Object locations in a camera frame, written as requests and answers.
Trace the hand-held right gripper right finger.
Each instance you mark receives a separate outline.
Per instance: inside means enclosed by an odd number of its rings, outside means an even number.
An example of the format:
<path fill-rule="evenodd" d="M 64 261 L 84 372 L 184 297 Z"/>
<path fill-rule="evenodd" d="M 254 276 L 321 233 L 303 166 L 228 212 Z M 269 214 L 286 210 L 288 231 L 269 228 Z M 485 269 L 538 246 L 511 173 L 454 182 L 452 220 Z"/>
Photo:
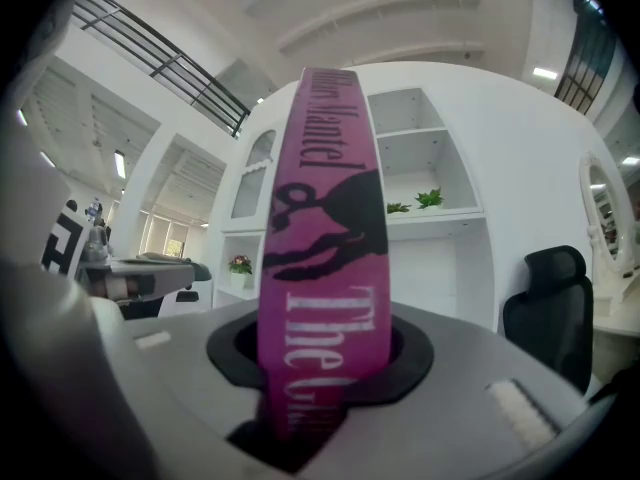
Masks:
<path fill-rule="evenodd" d="M 435 350 L 401 401 L 352 409 L 309 480 L 570 479 L 570 459 L 609 412 L 502 336 L 397 303 Z"/>

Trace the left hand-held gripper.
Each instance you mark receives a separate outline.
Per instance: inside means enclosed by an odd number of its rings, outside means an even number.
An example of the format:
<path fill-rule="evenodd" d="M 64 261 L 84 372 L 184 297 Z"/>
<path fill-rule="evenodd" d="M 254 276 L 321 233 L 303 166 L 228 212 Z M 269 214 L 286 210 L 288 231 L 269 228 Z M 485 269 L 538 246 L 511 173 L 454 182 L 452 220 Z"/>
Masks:
<path fill-rule="evenodd" d="M 191 268 L 192 282 L 210 281 L 209 269 L 190 259 L 135 257 L 114 259 L 109 232 L 101 220 L 102 207 L 93 215 L 80 214 L 67 202 L 48 237 L 42 266 L 80 283 L 92 296 L 116 302 L 126 319 L 156 318 L 161 309 L 161 272 L 183 275 Z"/>

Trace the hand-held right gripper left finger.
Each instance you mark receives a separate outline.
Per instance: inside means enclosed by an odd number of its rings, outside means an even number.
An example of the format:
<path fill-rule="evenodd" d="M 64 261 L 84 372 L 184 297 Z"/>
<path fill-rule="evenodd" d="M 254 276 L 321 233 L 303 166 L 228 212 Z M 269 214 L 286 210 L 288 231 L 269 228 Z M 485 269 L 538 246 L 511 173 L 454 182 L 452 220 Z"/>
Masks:
<path fill-rule="evenodd" d="M 151 369 L 225 444 L 286 473 L 300 470 L 300 438 L 268 423 L 266 374 L 257 359 L 257 304 L 128 320 Z"/>

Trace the magenta book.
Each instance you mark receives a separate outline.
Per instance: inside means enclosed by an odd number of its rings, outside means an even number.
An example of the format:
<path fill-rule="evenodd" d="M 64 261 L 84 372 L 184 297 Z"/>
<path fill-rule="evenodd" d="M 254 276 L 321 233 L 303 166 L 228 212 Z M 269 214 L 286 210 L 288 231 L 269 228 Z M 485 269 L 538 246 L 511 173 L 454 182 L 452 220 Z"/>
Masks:
<path fill-rule="evenodd" d="M 388 364 L 390 268 L 375 140 L 356 73 L 308 68 L 287 121 L 261 268 L 257 344 L 280 439 L 321 440 L 345 390 Z"/>

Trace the pink potted flowers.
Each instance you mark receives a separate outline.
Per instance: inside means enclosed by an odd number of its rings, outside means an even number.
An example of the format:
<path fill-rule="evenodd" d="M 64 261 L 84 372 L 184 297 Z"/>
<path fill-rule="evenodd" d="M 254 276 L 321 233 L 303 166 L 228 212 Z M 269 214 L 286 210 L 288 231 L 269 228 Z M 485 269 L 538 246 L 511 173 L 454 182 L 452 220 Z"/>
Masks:
<path fill-rule="evenodd" d="M 253 274 L 250 258 L 247 255 L 236 255 L 229 261 L 228 268 L 231 286 L 238 290 L 244 289 Z"/>

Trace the white cabinet door with knob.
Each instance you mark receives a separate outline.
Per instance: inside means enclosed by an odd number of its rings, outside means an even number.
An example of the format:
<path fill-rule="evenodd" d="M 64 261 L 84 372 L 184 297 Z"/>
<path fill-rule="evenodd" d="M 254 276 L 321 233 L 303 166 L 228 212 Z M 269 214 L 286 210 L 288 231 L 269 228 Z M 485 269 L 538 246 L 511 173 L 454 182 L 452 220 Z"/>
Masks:
<path fill-rule="evenodd" d="M 238 187 L 231 207 L 230 221 L 234 225 L 236 222 L 257 217 L 265 179 L 274 163 L 273 147 L 276 138 L 276 131 L 268 129 L 257 136 L 252 143 L 240 171 Z"/>

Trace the black office chair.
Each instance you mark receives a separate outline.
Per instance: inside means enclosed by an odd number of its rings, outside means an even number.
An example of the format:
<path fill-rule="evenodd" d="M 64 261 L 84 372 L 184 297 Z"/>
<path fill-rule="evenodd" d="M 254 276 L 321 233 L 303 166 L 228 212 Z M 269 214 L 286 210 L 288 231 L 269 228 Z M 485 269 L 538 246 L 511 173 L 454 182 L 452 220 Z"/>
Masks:
<path fill-rule="evenodd" d="M 593 360 L 594 293 L 582 254 L 569 245 L 525 256 L 528 288 L 504 304 L 505 337 L 585 393 Z"/>

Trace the white vanity table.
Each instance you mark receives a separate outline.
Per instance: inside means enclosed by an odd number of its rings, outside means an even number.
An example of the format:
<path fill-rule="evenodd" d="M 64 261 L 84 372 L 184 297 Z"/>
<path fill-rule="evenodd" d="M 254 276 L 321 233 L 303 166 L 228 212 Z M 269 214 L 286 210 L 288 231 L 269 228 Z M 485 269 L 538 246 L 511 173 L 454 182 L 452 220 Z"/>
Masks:
<path fill-rule="evenodd" d="M 640 269 L 613 276 L 594 289 L 594 329 L 640 339 Z"/>

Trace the black metal railing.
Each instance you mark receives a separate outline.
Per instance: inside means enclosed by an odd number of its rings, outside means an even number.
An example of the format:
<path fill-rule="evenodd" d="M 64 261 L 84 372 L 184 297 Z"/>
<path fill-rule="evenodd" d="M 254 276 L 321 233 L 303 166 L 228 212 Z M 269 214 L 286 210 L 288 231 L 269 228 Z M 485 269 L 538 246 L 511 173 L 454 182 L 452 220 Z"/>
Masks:
<path fill-rule="evenodd" d="M 237 138 L 250 110 L 219 80 L 115 0 L 76 0 L 72 22 Z"/>
<path fill-rule="evenodd" d="M 554 97 L 585 115 L 609 72 L 616 35 L 591 8 L 578 15 L 574 40 Z"/>

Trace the white oval vanity mirror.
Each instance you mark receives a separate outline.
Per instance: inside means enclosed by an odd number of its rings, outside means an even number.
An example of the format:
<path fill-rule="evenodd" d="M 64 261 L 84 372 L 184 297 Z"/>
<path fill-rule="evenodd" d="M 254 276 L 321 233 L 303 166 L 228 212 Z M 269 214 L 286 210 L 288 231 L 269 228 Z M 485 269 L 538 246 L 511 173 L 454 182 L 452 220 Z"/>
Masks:
<path fill-rule="evenodd" d="M 626 191 L 612 181 L 593 152 L 582 157 L 579 176 L 593 251 L 594 282 L 604 285 L 632 277 L 636 227 Z"/>

